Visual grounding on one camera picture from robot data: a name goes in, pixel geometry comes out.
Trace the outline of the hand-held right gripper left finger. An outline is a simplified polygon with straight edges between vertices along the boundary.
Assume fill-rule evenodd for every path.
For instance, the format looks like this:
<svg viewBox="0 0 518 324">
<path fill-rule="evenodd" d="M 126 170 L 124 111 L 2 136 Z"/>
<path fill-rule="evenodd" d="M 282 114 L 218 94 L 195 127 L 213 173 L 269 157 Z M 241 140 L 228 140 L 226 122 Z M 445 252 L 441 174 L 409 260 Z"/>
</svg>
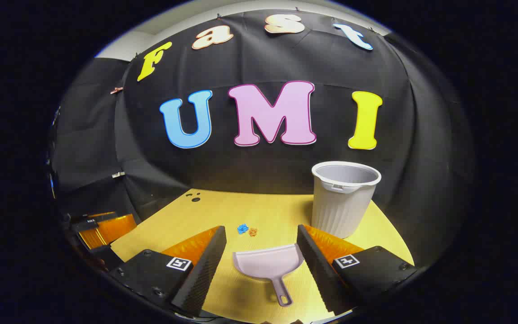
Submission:
<svg viewBox="0 0 518 324">
<path fill-rule="evenodd" d="M 164 252 L 144 249 L 109 271 L 135 299 L 158 311 L 197 317 L 227 243 L 225 227 L 205 230 Z"/>
</svg>

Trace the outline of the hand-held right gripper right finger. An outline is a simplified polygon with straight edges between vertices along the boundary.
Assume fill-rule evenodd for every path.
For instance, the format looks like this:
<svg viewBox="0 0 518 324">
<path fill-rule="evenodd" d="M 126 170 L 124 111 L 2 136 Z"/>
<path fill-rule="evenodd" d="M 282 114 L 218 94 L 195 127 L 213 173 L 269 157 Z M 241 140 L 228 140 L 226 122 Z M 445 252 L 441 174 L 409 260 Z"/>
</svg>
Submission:
<svg viewBox="0 0 518 324">
<path fill-rule="evenodd" d="M 297 244 L 326 309 L 337 315 L 376 307 L 417 273 L 382 246 L 363 249 L 306 224 L 298 226 Z"/>
</svg>

